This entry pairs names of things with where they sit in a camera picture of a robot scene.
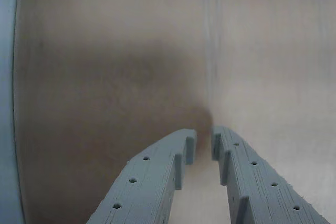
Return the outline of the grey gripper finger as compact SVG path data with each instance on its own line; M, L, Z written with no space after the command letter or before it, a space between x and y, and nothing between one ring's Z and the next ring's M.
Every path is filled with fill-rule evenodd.
M226 186L231 223L327 223L237 133L212 129L212 159Z
M181 129L131 158L88 223L168 223L196 144L196 131Z

